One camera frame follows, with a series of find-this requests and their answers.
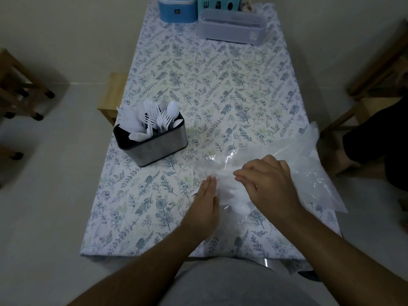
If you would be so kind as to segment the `black cloth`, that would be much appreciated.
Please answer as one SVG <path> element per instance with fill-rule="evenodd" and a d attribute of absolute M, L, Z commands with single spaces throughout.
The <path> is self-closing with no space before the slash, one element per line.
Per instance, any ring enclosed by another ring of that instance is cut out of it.
<path fill-rule="evenodd" d="M 408 192 L 408 93 L 342 138 L 346 156 L 359 164 L 384 160 L 385 176 Z"/>

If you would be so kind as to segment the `wooden chair with black feet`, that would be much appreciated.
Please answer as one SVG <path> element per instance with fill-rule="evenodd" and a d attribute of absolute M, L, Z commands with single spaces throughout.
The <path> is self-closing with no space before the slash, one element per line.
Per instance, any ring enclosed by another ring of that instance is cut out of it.
<path fill-rule="evenodd" d="M 0 118 L 20 115 L 43 120 L 44 116 L 34 110 L 35 99 L 40 95 L 55 97 L 33 72 L 7 49 L 0 48 Z"/>

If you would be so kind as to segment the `teal container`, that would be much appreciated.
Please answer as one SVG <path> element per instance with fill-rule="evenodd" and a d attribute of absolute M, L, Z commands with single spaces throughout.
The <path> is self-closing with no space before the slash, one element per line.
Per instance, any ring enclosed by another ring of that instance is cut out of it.
<path fill-rule="evenodd" d="M 221 9 L 238 11 L 242 0 L 197 0 L 197 12 L 203 9 Z"/>

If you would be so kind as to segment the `bunch of white plastic cutlery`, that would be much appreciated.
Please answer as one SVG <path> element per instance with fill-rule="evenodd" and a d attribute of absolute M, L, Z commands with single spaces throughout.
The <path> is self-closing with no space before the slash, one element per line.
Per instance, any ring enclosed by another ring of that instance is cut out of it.
<path fill-rule="evenodd" d="M 136 143 L 167 133 L 185 123 L 176 101 L 156 103 L 144 100 L 137 109 L 117 107 L 117 111 L 119 129 L 125 132 L 125 138 Z"/>

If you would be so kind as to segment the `metal cutlery holder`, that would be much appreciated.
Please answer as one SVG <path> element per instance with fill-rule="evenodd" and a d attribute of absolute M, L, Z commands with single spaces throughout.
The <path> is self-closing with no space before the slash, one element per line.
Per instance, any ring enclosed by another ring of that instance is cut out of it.
<path fill-rule="evenodd" d="M 188 146 L 186 125 L 181 113 L 176 118 L 176 121 L 179 120 L 181 120 L 181 124 L 176 128 L 169 129 L 143 142 L 130 140 L 129 132 L 121 129 L 119 124 L 114 127 L 113 134 L 118 148 L 129 156 L 137 166 L 143 168 Z"/>

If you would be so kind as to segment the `person's right forearm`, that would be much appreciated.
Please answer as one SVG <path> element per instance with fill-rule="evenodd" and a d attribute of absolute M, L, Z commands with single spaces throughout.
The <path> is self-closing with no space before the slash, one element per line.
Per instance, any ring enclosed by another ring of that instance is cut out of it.
<path fill-rule="evenodd" d="M 408 306 L 408 282 L 304 208 L 270 222 L 306 258 L 341 306 Z"/>

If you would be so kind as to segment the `blue round container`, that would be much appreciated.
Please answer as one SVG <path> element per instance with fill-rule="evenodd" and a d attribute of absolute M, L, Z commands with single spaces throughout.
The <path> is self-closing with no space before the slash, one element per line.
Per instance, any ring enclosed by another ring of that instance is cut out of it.
<path fill-rule="evenodd" d="M 198 19 L 197 0 L 158 0 L 160 19 L 166 23 L 193 23 Z"/>

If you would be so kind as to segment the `person's grey shirt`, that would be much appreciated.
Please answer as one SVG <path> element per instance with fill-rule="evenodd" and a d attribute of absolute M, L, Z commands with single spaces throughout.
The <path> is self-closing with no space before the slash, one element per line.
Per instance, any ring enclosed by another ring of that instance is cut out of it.
<path fill-rule="evenodd" d="M 261 264 L 215 258 L 182 268 L 157 306 L 319 306 Z"/>

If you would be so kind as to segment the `person's left hand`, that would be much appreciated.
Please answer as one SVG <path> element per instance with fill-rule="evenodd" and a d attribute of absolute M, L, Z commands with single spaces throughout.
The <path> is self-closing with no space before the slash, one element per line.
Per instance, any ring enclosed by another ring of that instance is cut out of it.
<path fill-rule="evenodd" d="M 201 240 L 208 238 L 219 224 L 219 205 L 219 202 L 192 202 L 181 227 Z"/>

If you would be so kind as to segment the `light wooden stool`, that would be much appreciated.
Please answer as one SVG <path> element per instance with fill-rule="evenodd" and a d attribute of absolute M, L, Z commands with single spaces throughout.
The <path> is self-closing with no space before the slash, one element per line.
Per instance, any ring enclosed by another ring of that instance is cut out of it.
<path fill-rule="evenodd" d="M 127 78 L 128 76 L 124 73 L 111 73 L 106 84 L 105 95 L 97 106 L 97 110 L 113 127 L 118 117 L 118 107 L 123 98 Z"/>

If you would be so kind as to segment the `person's right hand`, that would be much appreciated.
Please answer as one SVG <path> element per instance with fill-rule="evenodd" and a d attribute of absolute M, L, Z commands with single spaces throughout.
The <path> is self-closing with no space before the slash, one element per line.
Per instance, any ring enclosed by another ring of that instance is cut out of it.
<path fill-rule="evenodd" d="M 273 225 L 291 223 L 306 214 L 286 161 L 268 154 L 247 162 L 233 175 L 243 176 L 257 186 L 257 192 L 247 192 L 249 198 Z"/>

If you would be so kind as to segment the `person's left forearm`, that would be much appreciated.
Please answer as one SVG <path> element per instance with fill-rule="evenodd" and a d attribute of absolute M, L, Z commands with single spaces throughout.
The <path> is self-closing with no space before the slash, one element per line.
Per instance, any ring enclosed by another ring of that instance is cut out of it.
<path fill-rule="evenodd" d="M 156 305 L 183 262 L 217 225 L 181 224 L 164 240 L 96 283 L 67 306 Z"/>

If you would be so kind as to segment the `grey lidded box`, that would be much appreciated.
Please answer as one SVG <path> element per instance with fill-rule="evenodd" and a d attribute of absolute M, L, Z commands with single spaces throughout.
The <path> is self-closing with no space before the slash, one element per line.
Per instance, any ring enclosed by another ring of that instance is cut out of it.
<path fill-rule="evenodd" d="M 197 35 L 217 40 L 259 46 L 263 43 L 267 19 L 253 12 L 205 8 L 198 17 Z"/>

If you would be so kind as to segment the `clear plastic bag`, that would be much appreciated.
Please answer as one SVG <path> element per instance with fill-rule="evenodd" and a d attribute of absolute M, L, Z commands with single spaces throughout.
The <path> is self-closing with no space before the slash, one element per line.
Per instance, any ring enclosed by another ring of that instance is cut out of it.
<path fill-rule="evenodd" d="M 193 172 L 202 180 L 209 175 L 216 177 L 220 206 L 244 220 L 255 206 L 250 202 L 244 186 L 234 180 L 232 173 L 248 161 L 262 159 L 270 154 L 277 160 L 287 162 L 300 202 L 304 206 L 311 203 L 347 213 L 338 191 L 318 159 L 315 149 L 318 139 L 319 130 L 317 124 L 313 122 L 303 134 L 277 139 L 260 146 L 243 147 L 204 156 L 194 163 Z"/>

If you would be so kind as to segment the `floral tablecloth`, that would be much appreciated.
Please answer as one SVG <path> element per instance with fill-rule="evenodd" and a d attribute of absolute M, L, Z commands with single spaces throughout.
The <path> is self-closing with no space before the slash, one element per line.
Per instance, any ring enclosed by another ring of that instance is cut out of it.
<path fill-rule="evenodd" d="M 266 44 L 200 40 L 196 24 L 159 19 L 148 5 L 120 107 L 145 98 L 176 101 L 186 118 L 187 148 L 140 168 L 113 136 L 80 249 L 84 257 L 137 256 L 180 225 L 202 178 L 202 156 L 270 143 L 309 125 L 272 4 Z"/>

